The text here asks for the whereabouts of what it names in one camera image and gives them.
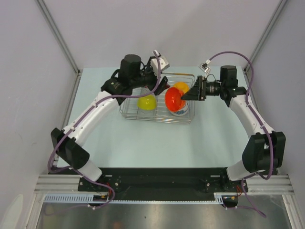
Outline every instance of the table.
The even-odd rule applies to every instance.
[[[116,68],[84,68],[69,122],[93,101]],[[239,86],[246,87],[241,67]],[[198,67],[170,67],[167,72],[203,75]],[[212,67],[219,79],[220,67]],[[126,120],[119,108],[89,136],[83,148],[99,167],[228,167],[238,162],[248,142],[237,116],[219,97],[195,103],[190,124]],[[61,158],[58,166],[67,165]]]

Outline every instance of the wire rack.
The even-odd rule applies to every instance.
[[[195,81],[195,76],[192,74],[163,73],[162,76],[166,76],[168,78],[168,84],[170,86],[173,86],[177,82],[184,82],[189,86],[189,88],[191,88]],[[141,95],[145,94],[146,92],[146,88],[137,88],[133,90],[132,95]],[[165,92],[166,91],[155,97],[157,100],[157,107],[154,110],[145,111],[138,107],[137,98],[128,98],[122,103],[120,112],[123,117],[132,120],[146,120],[162,123],[190,123],[195,116],[195,101],[187,101],[189,105],[189,112],[186,115],[174,116],[165,106]]]

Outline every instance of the white panel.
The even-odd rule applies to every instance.
[[[222,51],[250,56],[279,0],[46,0],[80,68],[116,67],[157,49],[172,66]],[[213,65],[245,65],[227,55]]]
[[[279,22],[254,63],[258,106],[287,142],[282,174],[289,174],[305,215],[305,1],[288,2]]]
[[[0,30],[0,221],[22,194],[21,228],[75,75],[34,0],[2,4]]]

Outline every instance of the shiny floor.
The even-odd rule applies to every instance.
[[[267,218],[253,210],[225,210],[220,205],[110,204],[99,210],[79,207],[46,216],[41,213],[37,229],[290,229],[281,196],[252,196]],[[239,205],[247,205],[242,197]],[[73,204],[44,204],[50,214]]]

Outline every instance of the yellow bowl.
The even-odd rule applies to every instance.
[[[138,99],[138,107],[143,110],[150,111],[156,109],[157,101],[153,95],[149,94]]]
[[[186,93],[190,89],[189,86],[184,82],[177,82],[173,85],[173,87],[180,89],[183,91],[183,93]]]

